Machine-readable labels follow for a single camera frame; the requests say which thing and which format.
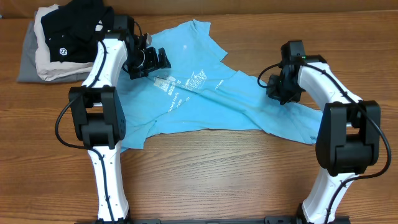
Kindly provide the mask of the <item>light blue printed t-shirt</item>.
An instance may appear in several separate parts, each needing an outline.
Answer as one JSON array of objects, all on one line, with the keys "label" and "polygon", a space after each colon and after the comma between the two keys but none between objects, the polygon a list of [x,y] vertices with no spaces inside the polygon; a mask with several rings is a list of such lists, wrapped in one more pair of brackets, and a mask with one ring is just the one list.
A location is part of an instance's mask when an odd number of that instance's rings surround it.
[{"label": "light blue printed t-shirt", "polygon": [[142,149],[147,138],[202,129],[263,130],[314,144],[322,114],[298,103],[270,99],[254,76],[223,63],[210,37],[211,24],[191,20],[152,36],[164,48],[169,69],[131,79],[121,72],[117,91],[126,117],[123,149]]}]

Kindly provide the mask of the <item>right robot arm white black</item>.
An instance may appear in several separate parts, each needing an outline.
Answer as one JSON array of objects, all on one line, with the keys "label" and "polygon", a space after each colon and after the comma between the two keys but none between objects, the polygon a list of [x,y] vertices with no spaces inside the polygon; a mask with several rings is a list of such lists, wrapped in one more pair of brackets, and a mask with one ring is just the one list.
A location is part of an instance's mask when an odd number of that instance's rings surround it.
[{"label": "right robot arm white black", "polygon": [[279,75],[271,75],[267,95],[282,104],[297,102],[306,91],[322,111],[315,144],[320,171],[309,196],[296,216],[282,217],[292,223],[349,223],[336,210],[350,185],[361,179],[379,157],[381,108],[350,92],[332,74],[320,55],[284,56],[277,63]]}]

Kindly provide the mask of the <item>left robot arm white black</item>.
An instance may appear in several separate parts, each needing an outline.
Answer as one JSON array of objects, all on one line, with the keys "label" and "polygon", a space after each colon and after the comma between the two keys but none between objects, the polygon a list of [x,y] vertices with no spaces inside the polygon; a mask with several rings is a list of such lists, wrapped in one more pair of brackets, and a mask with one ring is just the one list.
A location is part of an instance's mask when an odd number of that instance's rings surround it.
[{"label": "left robot arm white black", "polygon": [[123,40],[99,42],[93,68],[80,87],[69,91],[77,138],[90,156],[98,193],[96,223],[131,223],[121,172],[121,143],[126,119],[116,85],[131,58]]}]

